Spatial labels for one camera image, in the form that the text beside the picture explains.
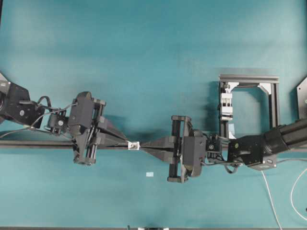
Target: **gray cable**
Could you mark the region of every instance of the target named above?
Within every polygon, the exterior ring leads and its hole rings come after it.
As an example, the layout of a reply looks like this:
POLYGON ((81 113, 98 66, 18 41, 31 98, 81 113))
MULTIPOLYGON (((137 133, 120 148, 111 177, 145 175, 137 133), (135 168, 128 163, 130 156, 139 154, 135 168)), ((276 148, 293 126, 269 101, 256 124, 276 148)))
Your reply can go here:
POLYGON ((277 224, 278 224, 279 229, 280 229, 280 230, 283 230, 282 227, 281 227, 281 225, 280 225, 280 223, 279 223, 277 214, 276 214, 276 210, 275 210, 275 206, 274 206, 273 199, 272 199, 272 196, 271 196, 271 192, 270 192, 270 188, 269 188, 269 184, 268 184, 267 178, 265 177, 265 174, 264 174, 263 171, 261 171, 261 173, 262 173, 262 176, 263 176, 263 178, 264 178, 264 182, 265 182, 265 184, 266 184, 266 186, 267 186, 267 189, 268 189, 268 193, 269 193, 269 197, 270 197, 270 201, 271 201, 271 206, 272 206, 272 209, 273 209, 273 213, 274 213, 274 215, 275 215, 276 222, 277 222, 277 224))
POLYGON ((18 130, 10 131, 10 132, 7 132, 5 134, 2 134, 0 136, 0 138, 3 138, 3 137, 5 137, 5 136, 7 136, 9 134, 12 134, 12 133, 18 133, 18 132, 25 131, 25 130, 28 130, 28 128, 21 128, 21 129, 18 129, 18 130))

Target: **small white object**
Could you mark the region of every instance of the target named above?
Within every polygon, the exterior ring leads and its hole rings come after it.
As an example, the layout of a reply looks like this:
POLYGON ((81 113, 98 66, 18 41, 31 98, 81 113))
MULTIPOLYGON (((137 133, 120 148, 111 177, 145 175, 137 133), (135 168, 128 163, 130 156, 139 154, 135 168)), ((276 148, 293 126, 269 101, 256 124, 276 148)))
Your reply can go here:
POLYGON ((233 135, 235 135, 235 134, 236 134, 236 132, 235 132, 235 124, 234 124, 234 123, 229 123, 229 125, 228 125, 228 130, 229 130, 229 132, 231 132, 233 135))
POLYGON ((233 108, 232 107, 227 107, 227 106, 223 106, 222 107, 222 113, 226 114, 226 115, 231 115, 233 113, 233 108))
POLYGON ((229 139, 236 139, 236 137, 230 131, 228 132, 228 138, 229 139))
POLYGON ((146 173, 146 177, 154 177, 153 175, 154 175, 153 172, 147 172, 147 173, 146 173))
POLYGON ((140 142, 139 141, 135 141, 135 142, 130 142, 128 141, 128 150, 140 150, 140 142))

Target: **metal frame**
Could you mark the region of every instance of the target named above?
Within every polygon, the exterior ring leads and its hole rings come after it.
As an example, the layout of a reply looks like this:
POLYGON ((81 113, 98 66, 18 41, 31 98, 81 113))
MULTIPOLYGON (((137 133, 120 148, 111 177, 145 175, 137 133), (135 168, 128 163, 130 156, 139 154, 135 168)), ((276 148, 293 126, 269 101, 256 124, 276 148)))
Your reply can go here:
POLYGON ((278 126, 280 124, 278 85, 279 77, 277 76, 221 74, 219 82, 219 135, 225 138, 235 138, 228 129, 228 122, 232 120, 231 99, 234 88, 258 87, 262 89, 269 99, 270 128, 278 126), (223 100, 227 100, 228 104, 223 106, 223 100), (228 115, 223 113, 224 108, 229 112, 228 115))
MULTIPOLYGON (((0 149, 72 149, 71 141, 66 140, 0 140, 0 149)), ((99 150, 127 150, 127 145, 106 147, 98 145, 99 150)))

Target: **black cable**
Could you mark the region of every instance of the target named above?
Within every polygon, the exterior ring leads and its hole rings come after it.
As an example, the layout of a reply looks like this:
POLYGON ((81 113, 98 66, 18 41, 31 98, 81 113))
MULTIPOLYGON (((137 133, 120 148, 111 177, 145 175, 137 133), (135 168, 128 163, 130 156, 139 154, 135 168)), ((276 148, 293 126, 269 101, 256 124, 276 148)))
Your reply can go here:
POLYGON ((38 99, 37 103, 40 104, 44 99, 46 99, 48 107, 51 108, 51 100, 48 96, 42 96, 41 98, 38 99))
POLYGON ((225 167, 226 171, 227 171, 229 174, 234 174, 234 173, 236 173, 236 172, 238 171, 238 167, 234 167, 234 170, 233 170, 233 171, 231 171, 231 170, 227 167, 227 165, 224 165, 224 167, 225 167))
POLYGON ((1 15, 2 15, 2 5, 3 5, 3 0, 0 0, 0 25, 1 25, 1 15))
POLYGON ((303 158, 288 158, 288 159, 285 159, 285 160, 282 160, 282 161, 278 161, 277 164, 283 163, 285 161, 307 161, 307 159, 303 159, 303 158))

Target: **wire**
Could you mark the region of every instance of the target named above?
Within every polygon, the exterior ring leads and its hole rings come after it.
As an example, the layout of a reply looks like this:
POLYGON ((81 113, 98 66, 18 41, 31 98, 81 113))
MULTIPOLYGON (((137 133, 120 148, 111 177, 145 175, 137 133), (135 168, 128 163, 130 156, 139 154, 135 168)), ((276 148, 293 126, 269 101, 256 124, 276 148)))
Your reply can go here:
POLYGON ((295 183, 294 183, 294 185, 293 185, 293 187, 292 187, 292 189, 291 189, 291 194, 290 194, 290 201, 291 201, 292 208, 293 208, 294 211, 295 211, 301 218, 303 218, 304 220, 307 220, 307 218, 304 217, 302 214, 300 214, 300 213, 298 212, 298 210, 295 208, 295 206, 294 206, 294 204, 293 204, 293 199, 292 199, 292 197, 293 197, 293 191, 294 191, 294 189, 295 189, 296 183, 298 182, 299 178, 301 178, 301 176, 302 176, 306 171, 307 171, 307 169, 303 170, 302 173, 298 176, 298 178, 296 179, 296 181, 295 181, 295 183))
POLYGON ((62 112, 62 111, 65 111, 67 110, 68 108, 72 107, 72 106, 75 106, 77 104, 69 104, 67 105, 65 108, 63 109, 58 109, 58 110, 54 110, 54 111, 51 111, 51 112, 48 112, 48 113, 44 113, 42 114, 41 116, 38 117, 38 119, 35 120, 35 122, 33 122, 31 125, 30 125, 30 128, 33 127, 43 116, 46 116, 46 115, 49 115, 49 114, 55 114, 55 113, 58 113, 58 112, 62 112))
POLYGON ((262 173, 262 176, 264 178, 264 182, 265 182, 265 184, 267 186, 267 189, 268 189, 268 193, 269 193, 269 197, 270 197, 270 201, 271 201, 271 206, 272 206, 272 209, 273 209, 273 212, 274 212, 274 215, 275 215, 276 222, 278 224, 279 229, 283 230, 281 225, 280 225, 280 222, 278 220, 277 214, 276 214, 276 210, 275 210, 275 207, 274 207, 274 203, 273 203, 273 199, 272 199, 272 196, 271 196, 271 192, 270 192, 270 188, 269 188, 269 184, 268 184, 267 178, 265 177, 265 174, 264 174, 263 171, 261 171, 261 173, 262 173))
POLYGON ((38 99, 37 103, 40 104, 42 102, 42 100, 46 99, 47 101, 47 106, 51 107, 51 100, 48 96, 42 96, 41 98, 38 99))
POLYGON ((231 170, 227 167, 227 165, 224 165, 224 167, 225 167, 226 171, 227 171, 229 174, 234 174, 234 173, 236 173, 236 172, 238 171, 238 167, 234 167, 234 170, 233 170, 233 171, 231 171, 231 170))
POLYGON ((285 159, 285 160, 282 160, 282 161, 278 161, 277 164, 283 163, 285 161, 307 161, 307 159, 303 159, 303 158, 288 158, 288 159, 285 159))
POLYGON ((7 135, 9 135, 9 134, 12 134, 12 133, 18 133, 18 132, 25 131, 25 130, 28 130, 28 128, 22 128, 22 129, 10 131, 10 132, 7 132, 7 133, 5 133, 5 134, 2 134, 2 135, 0 136, 0 138, 3 138, 3 137, 5 137, 5 136, 7 136, 7 135))

